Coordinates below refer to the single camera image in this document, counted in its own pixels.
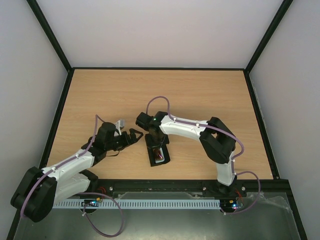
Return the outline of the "black glasses case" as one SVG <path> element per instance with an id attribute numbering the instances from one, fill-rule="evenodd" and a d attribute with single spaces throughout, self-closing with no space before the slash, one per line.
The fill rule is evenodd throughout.
<path id="1" fill-rule="evenodd" d="M 150 134 L 146 134 L 144 139 L 151 167 L 164 165 L 171 161 L 168 151 L 170 141 L 167 135 L 165 135 L 164 142 L 161 145 L 153 145 Z"/>

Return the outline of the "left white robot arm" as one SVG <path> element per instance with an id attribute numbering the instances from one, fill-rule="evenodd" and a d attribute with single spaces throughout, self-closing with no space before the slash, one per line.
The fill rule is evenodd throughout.
<path id="1" fill-rule="evenodd" d="M 109 151 L 119 153 L 137 143 L 143 133 L 133 128 L 122 131 L 123 122 L 103 122 L 75 154 L 44 168 L 31 167 L 24 174 L 10 204 L 22 217 L 37 223 L 53 206 L 97 187 L 97 176 L 88 169 L 102 161 Z"/>

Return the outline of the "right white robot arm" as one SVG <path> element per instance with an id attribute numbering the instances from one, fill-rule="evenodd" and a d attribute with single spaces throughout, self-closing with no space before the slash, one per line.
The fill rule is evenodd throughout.
<path id="1" fill-rule="evenodd" d="M 236 189 L 232 157 L 236 140 L 232 132 L 217 117 L 210 120 L 190 120 L 170 117 L 167 112 L 159 111 L 155 116 L 141 112 L 135 124 L 147 131 L 145 142 L 152 167 L 170 162 L 167 145 L 169 135 L 189 138 L 200 142 L 207 157 L 216 164 L 218 191 L 229 196 Z"/>

